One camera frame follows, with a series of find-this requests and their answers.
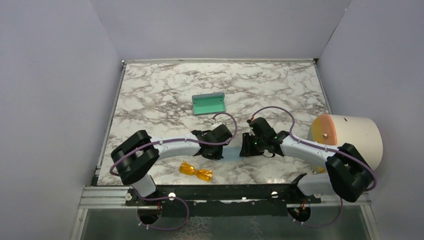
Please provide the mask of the grey green glasses case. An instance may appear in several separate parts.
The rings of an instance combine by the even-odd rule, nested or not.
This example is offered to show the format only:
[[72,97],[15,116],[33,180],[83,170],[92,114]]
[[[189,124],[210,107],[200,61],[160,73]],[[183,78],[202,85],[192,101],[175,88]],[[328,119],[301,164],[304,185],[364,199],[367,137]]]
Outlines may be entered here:
[[195,116],[218,114],[226,111],[224,92],[197,94],[193,95],[191,99]]

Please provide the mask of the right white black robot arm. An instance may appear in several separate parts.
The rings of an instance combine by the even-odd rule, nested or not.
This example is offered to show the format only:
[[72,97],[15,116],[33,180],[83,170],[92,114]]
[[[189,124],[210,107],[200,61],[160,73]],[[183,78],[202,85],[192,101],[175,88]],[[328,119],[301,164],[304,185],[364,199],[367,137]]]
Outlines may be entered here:
[[276,132],[263,117],[247,123],[250,132],[242,135],[240,157],[262,156],[268,152],[272,157],[293,157],[326,169],[325,173],[300,175],[292,182],[295,186],[288,190],[288,196],[296,204],[318,194],[335,194],[354,203],[374,182],[371,167],[350,143],[330,146],[288,131]]

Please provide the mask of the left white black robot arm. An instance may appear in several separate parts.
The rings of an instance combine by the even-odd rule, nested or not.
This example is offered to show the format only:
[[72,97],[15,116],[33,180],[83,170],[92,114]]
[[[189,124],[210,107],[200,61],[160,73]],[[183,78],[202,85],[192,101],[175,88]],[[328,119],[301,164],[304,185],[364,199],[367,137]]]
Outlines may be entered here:
[[192,130],[183,136],[152,137],[146,130],[138,130],[110,154],[113,165],[124,185],[138,192],[144,205],[157,200],[157,186],[148,171],[158,160],[173,157],[202,156],[210,160],[223,158],[223,146],[228,145],[233,134],[220,124],[212,130]]

